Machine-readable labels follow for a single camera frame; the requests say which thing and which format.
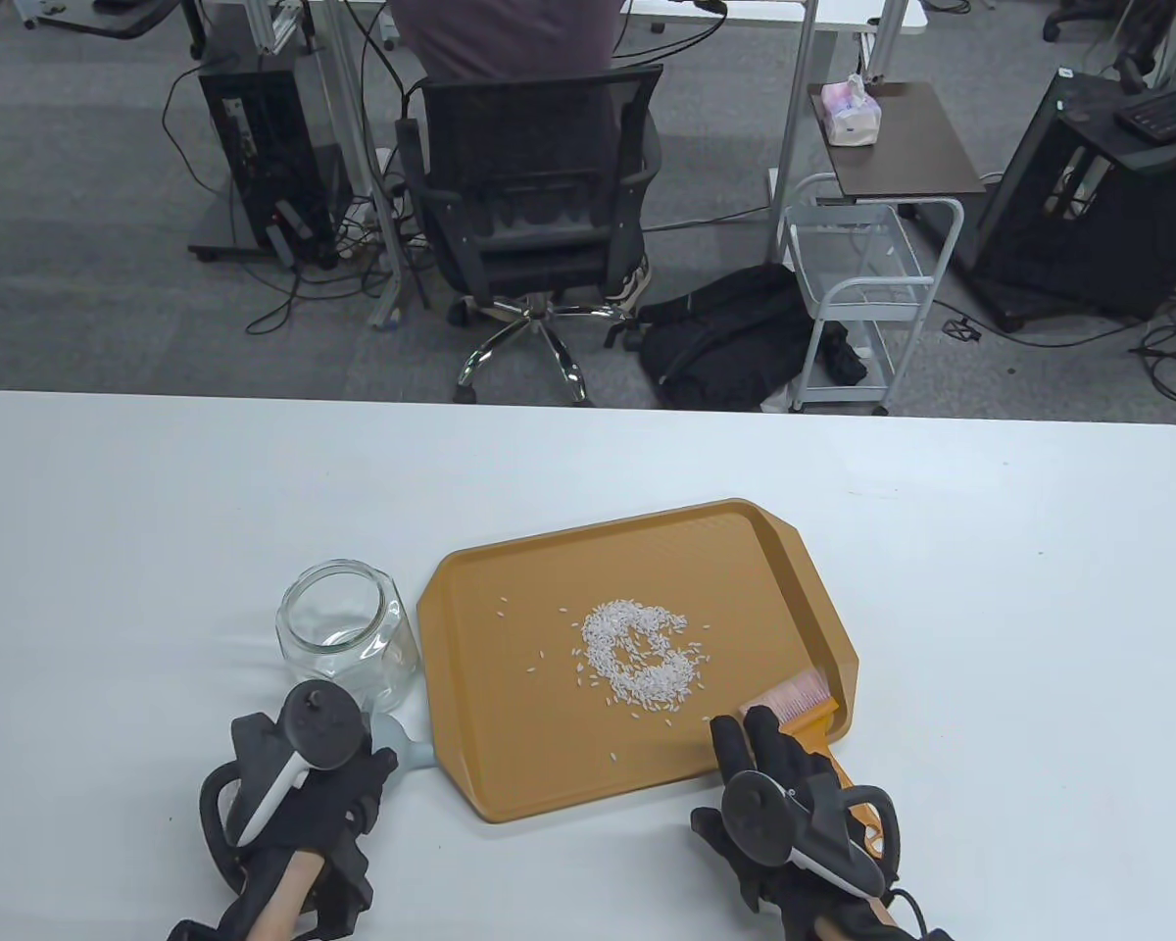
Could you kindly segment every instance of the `keyboard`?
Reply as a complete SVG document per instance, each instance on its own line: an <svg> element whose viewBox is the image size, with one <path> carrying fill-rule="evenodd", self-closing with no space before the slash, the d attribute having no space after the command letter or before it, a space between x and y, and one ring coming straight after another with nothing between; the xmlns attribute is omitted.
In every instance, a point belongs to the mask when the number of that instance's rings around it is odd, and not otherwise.
<svg viewBox="0 0 1176 941"><path fill-rule="evenodd" d="M1163 91L1137 102L1125 104L1115 119L1138 138L1152 145L1176 142L1176 91Z"/></svg>

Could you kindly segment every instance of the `pile of rice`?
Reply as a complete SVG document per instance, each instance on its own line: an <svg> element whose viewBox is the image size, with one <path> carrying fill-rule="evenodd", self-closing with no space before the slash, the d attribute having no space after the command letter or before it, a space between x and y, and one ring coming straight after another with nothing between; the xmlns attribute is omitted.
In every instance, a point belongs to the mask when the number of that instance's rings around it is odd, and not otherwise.
<svg viewBox="0 0 1176 941"><path fill-rule="evenodd" d="M701 679L709 656L700 643L673 646L688 619L637 601L607 601L584 618L583 654L596 676L609 682L620 703L649 712L679 712Z"/></svg>

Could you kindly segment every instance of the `orange tray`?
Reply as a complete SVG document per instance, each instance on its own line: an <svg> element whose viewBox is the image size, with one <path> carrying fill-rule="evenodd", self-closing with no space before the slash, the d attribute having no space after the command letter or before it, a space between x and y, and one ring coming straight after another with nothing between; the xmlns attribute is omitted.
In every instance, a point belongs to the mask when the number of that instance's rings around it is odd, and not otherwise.
<svg viewBox="0 0 1176 941"><path fill-rule="evenodd" d="M607 705L572 653L616 599L687 619L673 645L708 660L679 712ZM419 625L436 758L493 823L713 770L704 718L804 668L842 707L829 739L853 718L857 655L802 538L741 499L455 552Z"/></svg>

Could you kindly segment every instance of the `hand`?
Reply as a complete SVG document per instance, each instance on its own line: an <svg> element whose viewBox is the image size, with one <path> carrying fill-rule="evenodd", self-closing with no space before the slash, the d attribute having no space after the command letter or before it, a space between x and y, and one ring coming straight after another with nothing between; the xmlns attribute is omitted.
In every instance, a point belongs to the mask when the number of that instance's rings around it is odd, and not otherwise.
<svg viewBox="0 0 1176 941"><path fill-rule="evenodd" d="M388 775L396 770L390 748L369 753L363 747L334 770L312 770L300 788L292 788L269 823L240 850L247 860L262 850L310 850L328 859L342 837L369 833Z"/></svg>
<svg viewBox="0 0 1176 941"><path fill-rule="evenodd" d="M749 734L746 743L744 734ZM780 721L767 707L754 707L744 716L744 732L735 719L720 715L709 722L709 734L714 740L714 756L719 759L719 770L723 785L739 772L753 769L750 745L757 758L757 770L770 775L786 789L796 789L804 779L814 774L835 773L831 762L821 754L809 754L789 735L780 730ZM850 837L862 846L866 830L849 813L847 825ZM750 910L759 909L759 901L771 902L780 908L788 941L807 941L820 919L829 920L846 937L858 941L908 941L909 935L901 928L880 922L869 902L849 895L820 875L807 873L793 863L779 867L760 866L750 860L733 842L723 827L722 814L714 807L699 807L691 812L691 830L720 856L740 880L741 897ZM896 873L886 873L889 885Z"/></svg>
<svg viewBox="0 0 1176 941"><path fill-rule="evenodd" d="M356 837L379 819L390 748L369 753L369 736L346 765L308 773L248 846L235 850L243 889L218 922L226 941L287 941L302 910L315 909L320 937L352 933L369 907L366 859Z"/></svg>

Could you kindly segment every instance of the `chrome chair base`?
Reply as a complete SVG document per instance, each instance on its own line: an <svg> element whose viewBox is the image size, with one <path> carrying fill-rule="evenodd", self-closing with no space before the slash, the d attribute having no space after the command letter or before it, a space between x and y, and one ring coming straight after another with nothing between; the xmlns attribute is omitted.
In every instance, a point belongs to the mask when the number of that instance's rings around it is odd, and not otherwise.
<svg viewBox="0 0 1176 941"><path fill-rule="evenodd" d="M493 308L502 311L514 319L493 333L479 349L467 358L467 362L462 365L461 372L457 374L457 388L453 393L454 402L477 402L474 382L475 373L480 371L480 367L488 362L502 346L522 333L539 333L544 343L549 346L561 376L570 388L572 403L590 408L593 402L588 398L588 388L584 386L583 371L580 371L580 365L570 355L570 349L567 349L562 338L557 336L553 328L553 321L557 318L597 318L619 322L632 315L623 308L616 308L610 303L593 306L593 308L579 305L550 305L548 294L533 294L517 301L497 296L493 300Z"/></svg>

